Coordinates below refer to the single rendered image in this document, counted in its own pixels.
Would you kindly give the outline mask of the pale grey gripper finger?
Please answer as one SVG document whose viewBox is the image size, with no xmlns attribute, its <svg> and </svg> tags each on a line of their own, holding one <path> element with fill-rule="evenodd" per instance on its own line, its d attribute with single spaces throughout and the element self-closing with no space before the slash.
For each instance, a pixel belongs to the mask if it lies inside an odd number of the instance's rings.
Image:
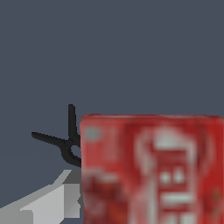
<svg viewBox="0 0 224 224">
<path fill-rule="evenodd" d="M 51 185 L 0 208 L 0 224 L 60 224 L 81 212 L 81 171 L 64 170 Z"/>
</svg>

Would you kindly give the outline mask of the black spring clamp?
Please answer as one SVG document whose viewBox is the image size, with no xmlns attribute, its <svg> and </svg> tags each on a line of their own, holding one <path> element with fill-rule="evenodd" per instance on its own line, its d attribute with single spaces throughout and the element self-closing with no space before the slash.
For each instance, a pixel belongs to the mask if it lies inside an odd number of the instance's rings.
<svg viewBox="0 0 224 224">
<path fill-rule="evenodd" d="M 77 132 L 75 106 L 73 104 L 68 105 L 68 139 L 38 132 L 32 132 L 31 136 L 44 143 L 57 146 L 60 149 L 62 158 L 68 164 L 81 168 L 81 158 L 75 156 L 72 152 L 73 146 L 81 147 L 81 136 Z"/>
</svg>

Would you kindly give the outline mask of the red printed box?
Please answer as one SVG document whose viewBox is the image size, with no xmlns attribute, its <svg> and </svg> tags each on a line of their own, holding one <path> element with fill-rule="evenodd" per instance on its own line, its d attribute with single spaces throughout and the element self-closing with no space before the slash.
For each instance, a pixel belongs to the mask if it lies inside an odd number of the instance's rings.
<svg viewBox="0 0 224 224">
<path fill-rule="evenodd" d="M 224 224 L 224 118 L 85 115 L 83 224 Z"/>
</svg>

